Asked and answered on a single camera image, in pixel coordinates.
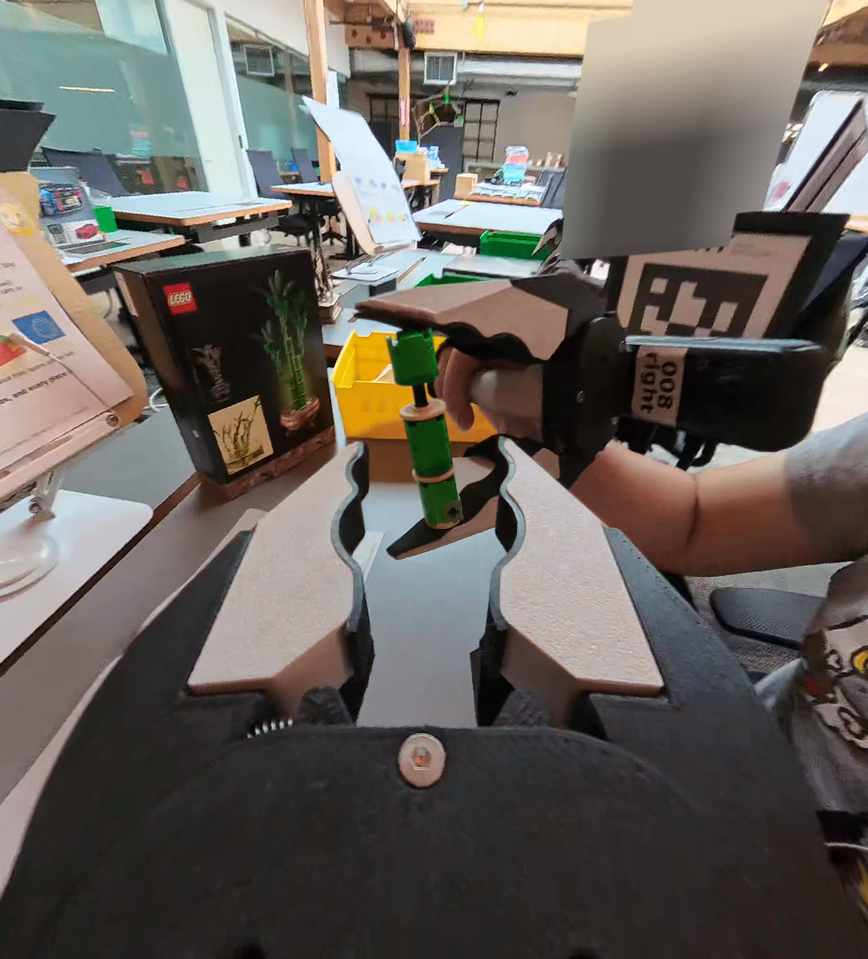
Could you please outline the grey printed t-shirt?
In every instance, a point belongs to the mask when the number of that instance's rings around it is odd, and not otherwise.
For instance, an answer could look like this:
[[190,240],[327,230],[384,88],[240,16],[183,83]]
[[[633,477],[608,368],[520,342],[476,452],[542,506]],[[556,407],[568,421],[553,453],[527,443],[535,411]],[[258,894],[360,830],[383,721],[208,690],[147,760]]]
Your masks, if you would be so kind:
[[757,691],[798,755],[825,844],[868,920],[868,414],[787,454],[797,515],[836,561],[800,658]]

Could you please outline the document stand with sheet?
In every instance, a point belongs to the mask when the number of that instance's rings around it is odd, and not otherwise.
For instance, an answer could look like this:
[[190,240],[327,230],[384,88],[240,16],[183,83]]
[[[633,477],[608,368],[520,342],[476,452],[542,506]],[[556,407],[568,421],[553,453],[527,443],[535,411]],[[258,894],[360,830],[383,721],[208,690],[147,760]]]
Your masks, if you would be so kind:
[[147,526],[142,503],[62,490],[131,424],[140,367],[49,247],[30,174],[0,174],[0,671]]

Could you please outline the yellow plastic bin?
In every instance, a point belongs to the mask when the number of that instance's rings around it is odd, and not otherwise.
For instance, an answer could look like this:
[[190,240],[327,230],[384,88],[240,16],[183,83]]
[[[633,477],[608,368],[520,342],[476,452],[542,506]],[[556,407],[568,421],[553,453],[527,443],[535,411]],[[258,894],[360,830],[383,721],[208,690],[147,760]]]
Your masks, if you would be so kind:
[[406,443],[401,409],[413,400],[395,384],[387,332],[351,332],[332,368],[337,411],[347,440]]

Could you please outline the grey desk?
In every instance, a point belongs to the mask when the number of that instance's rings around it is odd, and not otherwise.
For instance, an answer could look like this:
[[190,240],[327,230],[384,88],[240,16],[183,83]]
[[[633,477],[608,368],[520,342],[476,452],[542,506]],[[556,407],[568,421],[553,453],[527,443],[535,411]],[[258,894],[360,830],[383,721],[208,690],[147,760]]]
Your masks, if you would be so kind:
[[[246,496],[223,502],[201,487],[168,414],[129,428],[76,467],[87,489],[154,491],[156,522],[0,667],[0,847],[20,837],[70,730],[130,641],[158,617],[223,541],[280,504],[329,461],[332,450]],[[477,534],[395,560],[380,549],[366,577],[375,658],[360,725],[474,725],[468,659],[485,629],[489,577],[501,557]]]

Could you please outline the person's right forearm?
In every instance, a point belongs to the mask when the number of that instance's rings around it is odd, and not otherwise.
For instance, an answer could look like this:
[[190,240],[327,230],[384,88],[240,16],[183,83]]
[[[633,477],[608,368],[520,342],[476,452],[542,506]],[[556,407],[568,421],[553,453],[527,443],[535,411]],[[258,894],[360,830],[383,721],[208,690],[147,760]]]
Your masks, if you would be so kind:
[[824,544],[797,515],[786,459],[691,474],[613,441],[570,491],[664,572],[716,577],[847,561],[849,550]]

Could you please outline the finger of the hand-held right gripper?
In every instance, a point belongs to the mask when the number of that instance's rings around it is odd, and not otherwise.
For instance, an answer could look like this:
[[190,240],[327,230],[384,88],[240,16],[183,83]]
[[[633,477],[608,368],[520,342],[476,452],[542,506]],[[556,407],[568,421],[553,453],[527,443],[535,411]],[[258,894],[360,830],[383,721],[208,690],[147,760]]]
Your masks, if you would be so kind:
[[425,520],[419,520],[388,546],[388,555],[395,560],[406,559],[494,529],[500,487],[507,469],[498,441],[484,440],[468,448],[462,458],[454,460],[463,521],[450,529],[435,529]]
[[483,280],[382,294],[356,314],[400,330],[430,330],[480,359],[545,362],[568,336],[579,302],[575,275]]

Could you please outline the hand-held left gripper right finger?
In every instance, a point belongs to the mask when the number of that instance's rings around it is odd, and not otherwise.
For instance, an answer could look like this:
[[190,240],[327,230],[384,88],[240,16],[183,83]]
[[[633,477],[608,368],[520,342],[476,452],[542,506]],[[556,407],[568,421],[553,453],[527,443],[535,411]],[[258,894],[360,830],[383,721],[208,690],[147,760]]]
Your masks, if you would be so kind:
[[664,682],[600,520],[510,439],[485,632],[471,654],[475,715],[494,723],[513,690],[572,723],[590,693],[656,698]]

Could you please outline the black framed marker sign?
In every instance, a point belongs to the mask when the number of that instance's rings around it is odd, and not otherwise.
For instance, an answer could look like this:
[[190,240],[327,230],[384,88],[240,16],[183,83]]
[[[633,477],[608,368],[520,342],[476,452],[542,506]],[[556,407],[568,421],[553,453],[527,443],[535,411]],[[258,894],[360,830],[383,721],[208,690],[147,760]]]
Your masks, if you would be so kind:
[[726,246],[632,256],[616,313],[629,335],[791,339],[852,282],[868,234],[844,214],[748,212]]

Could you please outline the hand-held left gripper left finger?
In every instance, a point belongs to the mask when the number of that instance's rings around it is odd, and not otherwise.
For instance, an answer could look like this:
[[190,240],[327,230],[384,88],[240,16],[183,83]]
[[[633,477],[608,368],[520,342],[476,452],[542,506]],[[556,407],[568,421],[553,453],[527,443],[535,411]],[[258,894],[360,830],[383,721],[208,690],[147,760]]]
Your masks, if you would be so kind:
[[298,719],[309,689],[358,717],[373,640],[358,547],[369,452],[342,449],[254,527],[188,677],[194,694],[261,692]]

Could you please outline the grey background table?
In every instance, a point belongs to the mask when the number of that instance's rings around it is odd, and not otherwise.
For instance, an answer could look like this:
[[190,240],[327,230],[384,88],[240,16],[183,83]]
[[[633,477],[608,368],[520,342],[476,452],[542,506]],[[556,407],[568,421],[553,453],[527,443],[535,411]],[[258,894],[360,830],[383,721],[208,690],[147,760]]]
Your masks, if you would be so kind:
[[478,246],[488,231],[542,235],[561,216],[562,211],[556,208],[448,199],[416,211],[414,221],[427,236]]
[[250,246],[250,236],[278,227],[281,216],[292,208],[288,199],[239,198],[220,193],[183,191],[154,195],[104,198],[119,227],[166,231],[186,242],[206,243],[236,238]]

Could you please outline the black brick set box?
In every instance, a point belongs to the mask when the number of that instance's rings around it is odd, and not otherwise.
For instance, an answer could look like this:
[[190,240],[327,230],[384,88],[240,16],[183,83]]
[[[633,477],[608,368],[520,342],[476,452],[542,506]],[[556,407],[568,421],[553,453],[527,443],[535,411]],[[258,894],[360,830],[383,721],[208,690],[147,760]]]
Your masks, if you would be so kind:
[[201,480],[235,498],[335,445],[310,253],[120,263],[118,288]]

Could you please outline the black office chair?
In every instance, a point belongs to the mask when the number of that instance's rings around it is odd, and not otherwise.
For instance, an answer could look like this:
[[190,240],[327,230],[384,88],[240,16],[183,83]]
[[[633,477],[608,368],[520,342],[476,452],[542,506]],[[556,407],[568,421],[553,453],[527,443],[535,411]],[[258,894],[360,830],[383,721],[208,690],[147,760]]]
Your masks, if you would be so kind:
[[709,595],[712,613],[728,633],[800,650],[824,598],[760,588],[722,587]]

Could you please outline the tilted white board stand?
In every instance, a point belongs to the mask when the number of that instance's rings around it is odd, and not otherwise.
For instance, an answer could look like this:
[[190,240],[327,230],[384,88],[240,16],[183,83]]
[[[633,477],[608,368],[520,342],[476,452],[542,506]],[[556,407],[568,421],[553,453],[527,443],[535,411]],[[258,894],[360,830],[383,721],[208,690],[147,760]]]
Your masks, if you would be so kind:
[[376,256],[415,247],[421,234],[404,186],[365,119],[309,97],[303,102],[334,150],[332,189],[361,251]]

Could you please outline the green bamboo stalk brick piece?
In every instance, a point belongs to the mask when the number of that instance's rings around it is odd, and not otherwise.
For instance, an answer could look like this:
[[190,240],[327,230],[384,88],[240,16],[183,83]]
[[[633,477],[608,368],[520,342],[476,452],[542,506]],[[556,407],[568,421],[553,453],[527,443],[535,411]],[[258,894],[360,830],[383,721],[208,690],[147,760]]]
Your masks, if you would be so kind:
[[429,391],[438,375],[432,333],[401,330],[388,338],[394,381],[409,388],[411,402],[401,409],[413,475],[418,485],[424,519],[436,530],[448,530],[463,520],[456,485],[444,401]]

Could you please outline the person's right hand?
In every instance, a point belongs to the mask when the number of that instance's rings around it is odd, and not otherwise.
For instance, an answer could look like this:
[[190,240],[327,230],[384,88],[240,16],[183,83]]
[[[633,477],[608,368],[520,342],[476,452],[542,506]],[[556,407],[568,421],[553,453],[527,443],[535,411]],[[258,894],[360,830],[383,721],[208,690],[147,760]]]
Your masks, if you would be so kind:
[[473,425],[470,385],[484,369],[481,361],[451,346],[438,355],[435,392],[444,404],[445,414],[460,431],[469,431]]

